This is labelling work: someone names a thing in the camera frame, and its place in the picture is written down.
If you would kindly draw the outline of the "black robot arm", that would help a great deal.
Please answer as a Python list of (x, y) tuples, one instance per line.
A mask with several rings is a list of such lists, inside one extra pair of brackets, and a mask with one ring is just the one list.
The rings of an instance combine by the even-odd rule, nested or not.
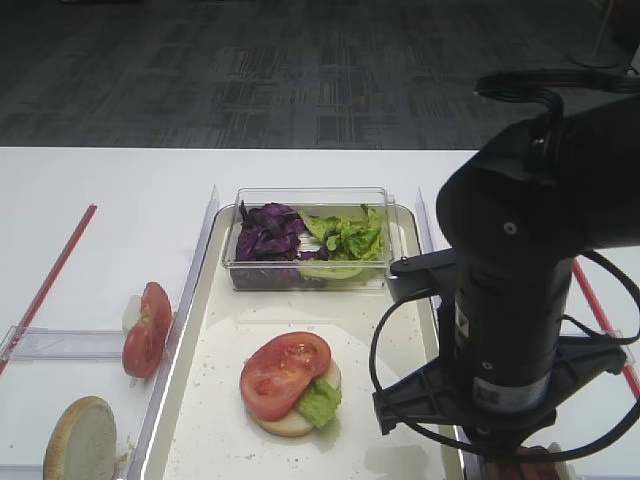
[(439, 297), (436, 358), (376, 387), (380, 430), (404, 424), (488, 459), (544, 463), (519, 447), (602, 373), (620, 374), (628, 339), (561, 334), (577, 257), (638, 286), (602, 252), (639, 242), (639, 99), (513, 124), (442, 186), (436, 216), (449, 248), (389, 269), (396, 306)]

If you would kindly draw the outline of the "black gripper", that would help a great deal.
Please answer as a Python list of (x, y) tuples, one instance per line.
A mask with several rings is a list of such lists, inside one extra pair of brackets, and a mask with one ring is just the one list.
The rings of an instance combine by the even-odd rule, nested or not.
[(602, 373), (620, 374), (626, 355), (617, 345), (587, 337), (562, 337), (542, 396), (529, 387), (498, 387), (474, 380), (465, 392), (461, 378), (445, 371), (440, 357), (395, 384), (380, 385), (371, 361), (374, 411), (386, 435), (403, 423), (443, 445), (476, 455), (513, 455), (534, 433), (555, 423), (556, 408)]

